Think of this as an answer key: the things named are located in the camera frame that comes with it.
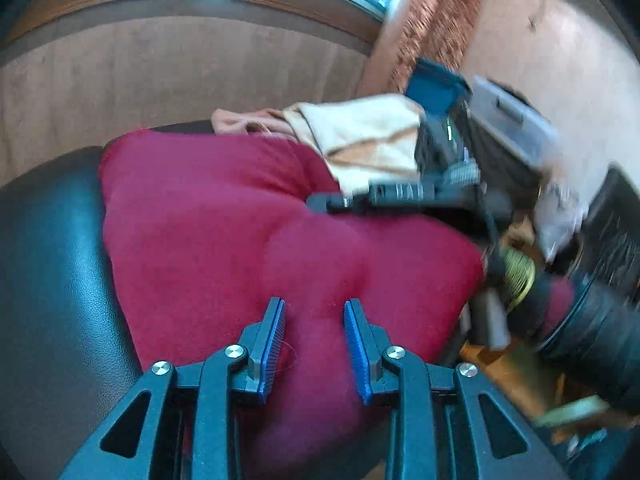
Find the black leather sofa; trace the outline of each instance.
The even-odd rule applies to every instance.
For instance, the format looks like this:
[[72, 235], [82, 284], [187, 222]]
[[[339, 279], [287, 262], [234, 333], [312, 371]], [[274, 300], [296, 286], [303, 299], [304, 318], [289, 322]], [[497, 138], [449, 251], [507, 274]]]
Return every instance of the black leather sofa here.
[[[212, 133], [210, 121], [157, 129]], [[102, 243], [102, 151], [0, 189], [0, 478], [56, 478], [142, 374]]]

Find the brown curtain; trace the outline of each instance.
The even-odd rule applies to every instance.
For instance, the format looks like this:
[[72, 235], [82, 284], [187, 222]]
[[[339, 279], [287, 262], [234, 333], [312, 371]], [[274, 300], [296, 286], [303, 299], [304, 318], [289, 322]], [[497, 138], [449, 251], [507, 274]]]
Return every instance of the brown curtain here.
[[385, 21], [358, 95], [402, 92], [418, 57], [459, 70], [482, 0], [408, 0]]

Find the black handle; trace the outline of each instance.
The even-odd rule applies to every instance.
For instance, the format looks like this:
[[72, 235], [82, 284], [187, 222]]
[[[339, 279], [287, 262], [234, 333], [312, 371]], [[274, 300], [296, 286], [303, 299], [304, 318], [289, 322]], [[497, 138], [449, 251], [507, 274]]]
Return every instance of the black handle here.
[[495, 107], [518, 124], [522, 124], [524, 122], [524, 115], [513, 105], [501, 101], [499, 97], [495, 99]]

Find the red pillow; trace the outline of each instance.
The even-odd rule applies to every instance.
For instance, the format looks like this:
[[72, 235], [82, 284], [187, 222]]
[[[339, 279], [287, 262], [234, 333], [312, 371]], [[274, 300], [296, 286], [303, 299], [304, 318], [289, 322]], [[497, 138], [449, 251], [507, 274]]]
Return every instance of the red pillow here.
[[426, 216], [315, 214], [338, 191], [313, 150], [284, 139], [149, 130], [100, 167], [104, 241], [143, 368], [202, 361], [287, 303], [280, 370], [244, 428], [243, 462], [264, 478], [348, 438], [360, 405], [342, 325], [349, 298], [391, 341], [433, 360], [482, 279], [481, 255]]

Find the towel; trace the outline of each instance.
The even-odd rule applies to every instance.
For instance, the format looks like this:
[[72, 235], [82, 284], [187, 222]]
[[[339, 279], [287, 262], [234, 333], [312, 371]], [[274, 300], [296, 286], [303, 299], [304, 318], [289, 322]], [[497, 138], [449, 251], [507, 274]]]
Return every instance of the towel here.
[[417, 178], [414, 159], [422, 107], [400, 94], [343, 103], [296, 103], [282, 111], [300, 142], [324, 158], [343, 193], [370, 180]]
[[217, 135], [259, 134], [296, 140], [296, 134], [289, 123], [284, 120], [282, 112], [272, 108], [243, 114], [219, 108], [211, 115], [211, 126]]

